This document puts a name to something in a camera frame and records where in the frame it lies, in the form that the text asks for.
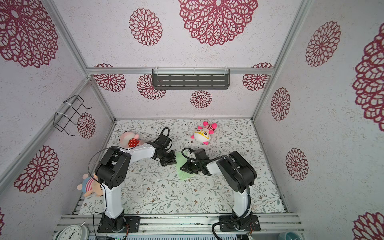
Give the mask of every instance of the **red mandala print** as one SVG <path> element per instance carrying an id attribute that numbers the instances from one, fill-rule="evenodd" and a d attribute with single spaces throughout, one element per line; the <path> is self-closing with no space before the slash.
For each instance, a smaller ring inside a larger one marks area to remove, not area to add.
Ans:
<path id="1" fill-rule="evenodd" d="M 252 21 L 257 0 L 179 0 L 184 28 L 200 43 L 223 45 Z"/>
<path id="2" fill-rule="evenodd" d="M 337 22 L 330 21 L 319 27 L 308 43 L 305 54 L 308 64 L 317 67 L 327 62 L 337 49 L 340 35 L 340 26 Z"/>
<path id="3" fill-rule="evenodd" d="M 4 226 L 4 214 L 1 213 L 1 207 L 0 207 L 0 236 L 1 236 L 1 230 L 3 230 Z"/>
<path id="4" fill-rule="evenodd" d="M 285 160 L 289 174 L 296 180 L 303 180 L 308 174 L 308 161 L 304 153 L 297 148 L 292 148 Z"/>
<path id="5" fill-rule="evenodd" d="M 97 64 L 96 68 L 114 68 L 109 64 Z M 95 74 L 93 75 L 98 85 L 110 92 L 120 92 L 125 88 L 125 78 L 123 74 Z"/>
<path id="6" fill-rule="evenodd" d="M 21 192 L 37 193 L 47 187 L 59 168 L 59 159 L 49 146 L 43 146 L 13 185 Z"/>
<path id="7" fill-rule="evenodd" d="M 83 138 L 90 138 L 95 133 L 95 119 L 89 113 L 83 113 L 77 120 L 77 130 Z"/>
<path id="8" fill-rule="evenodd" d="M 279 88 L 273 94 L 271 100 L 271 113 L 276 121 L 283 120 L 291 107 L 291 100 L 287 89 Z"/>
<path id="9" fill-rule="evenodd" d="M 379 34 L 364 48 L 364 56 L 355 67 L 357 80 L 355 103 L 364 110 L 364 118 L 379 124 L 384 131 L 384 23 Z"/>
<path id="10" fill-rule="evenodd" d="M 191 103 L 197 108 L 205 108 L 212 102 L 212 95 L 203 90 L 198 90 L 191 95 Z"/>
<path id="11" fill-rule="evenodd" d="M 253 68 L 272 68 L 270 63 L 259 63 L 253 66 Z M 246 74 L 243 76 L 243 85 L 246 89 L 251 91 L 257 91 L 263 89 L 269 75 L 267 74 Z"/>
<path id="12" fill-rule="evenodd" d="M 366 212 L 364 215 L 359 215 L 359 218 L 353 223 L 354 240 L 384 239 L 384 216 L 381 213 Z"/>
<path id="13" fill-rule="evenodd" d="M 131 15 L 129 28 L 133 37 L 141 44 L 153 46 L 163 35 L 161 23 L 156 15 L 148 9 L 137 9 Z"/>
<path id="14" fill-rule="evenodd" d="M 49 65 L 55 58 L 58 35 L 38 0 L 1 0 L 0 51 L 5 60 L 23 67 Z"/>
<path id="15" fill-rule="evenodd" d="M 153 88 L 151 74 L 140 76 L 137 80 L 137 89 L 141 95 L 152 100 L 162 98 L 167 92 L 166 90 L 156 90 Z"/>

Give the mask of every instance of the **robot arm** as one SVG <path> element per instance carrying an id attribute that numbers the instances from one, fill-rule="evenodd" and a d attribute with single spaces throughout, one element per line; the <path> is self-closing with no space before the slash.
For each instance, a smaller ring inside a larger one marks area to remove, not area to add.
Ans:
<path id="1" fill-rule="evenodd" d="M 176 163 L 175 152 L 166 151 L 171 139 L 162 133 L 163 131 L 155 141 L 131 149 L 111 147 L 97 165 L 95 174 L 104 191 L 106 208 L 102 214 L 98 232 L 120 232 L 125 228 L 120 194 L 121 183 L 127 175 L 130 163 L 149 157 L 160 159 L 162 166 Z"/>
<path id="2" fill-rule="evenodd" d="M 181 167 L 181 170 L 188 173 L 201 171 L 205 175 L 222 174 L 229 186 L 234 190 L 235 203 L 231 219 L 235 220 L 244 215 L 241 219 L 233 222 L 233 228 L 242 230 L 249 226 L 252 212 L 249 207 L 250 197 L 246 189 L 251 188 L 255 183 L 257 174 L 254 168 L 237 151 L 233 151 L 229 155 L 221 155 L 209 161 L 204 149 L 193 150 L 188 148 L 188 150 L 190 150 L 190 153 L 194 153 L 196 159 L 187 157 L 188 160 Z"/>

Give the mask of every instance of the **stuffed toy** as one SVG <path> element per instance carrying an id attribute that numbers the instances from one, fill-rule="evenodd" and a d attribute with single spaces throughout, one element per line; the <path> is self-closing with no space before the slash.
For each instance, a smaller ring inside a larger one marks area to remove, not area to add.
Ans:
<path id="1" fill-rule="evenodd" d="M 120 136 L 120 144 L 125 148 L 143 145 L 145 142 L 139 140 L 139 135 L 134 132 L 125 132 Z"/>
<path id="2" fill-rule="evenodd" d="M 96 193 L 97 197 L 103 195 L 101 185 L 97 181 L 95 181 L 92 177 L 89 177 L 88 174 L 84 174 L 83 179 L 83 184 L 77 185 L 77 189 L 82 190 L 84 192 L 83 197 L 88 197 L 92 193 Z"/>
<path id="3" fill-rule="evenodd" d="M 208 124 L 208 122 L 203 122 L 204 127 L 198 127 L 195 133 L 191 138 L 195 139 L 199 143 L 208 145 L 209 140 L 211 140 L 211 134 L 214 133 L 214 130 L 217 128 L 217 123 Z"/>

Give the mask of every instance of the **green cloth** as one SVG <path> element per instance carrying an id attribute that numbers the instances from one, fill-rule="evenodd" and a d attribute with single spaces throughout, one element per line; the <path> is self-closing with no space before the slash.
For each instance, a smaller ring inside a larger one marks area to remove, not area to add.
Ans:
<path id="1" fill-rule="evenodd" d="M 176 153 L 176 170 L 180 177 L 180 180 L 186 180 L 188 178 L 191 178 L 195 176 L 194 173 L 187 173 L 184 171 L 181 171 L 180 168 L 187 162 L 187 159 L 181 154 L 181 152 Z"/>

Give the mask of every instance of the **plush toy with glasses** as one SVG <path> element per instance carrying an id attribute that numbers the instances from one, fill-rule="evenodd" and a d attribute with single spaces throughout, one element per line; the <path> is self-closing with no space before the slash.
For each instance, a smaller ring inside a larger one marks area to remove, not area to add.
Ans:
<path id="1" fill-rule="evenodd" d="M 208 145 L 209 140 L 211 140 L 211 134 L 214 133 L 214 130 L 217 128 L 217 123 L 213 123 L 212 125 L 208 122 L 203 122 L 204 127 L 198 127 L 195 133 L 191 136 L 192 139 L 195 139 L 199 143 L 203 143 Z"/>

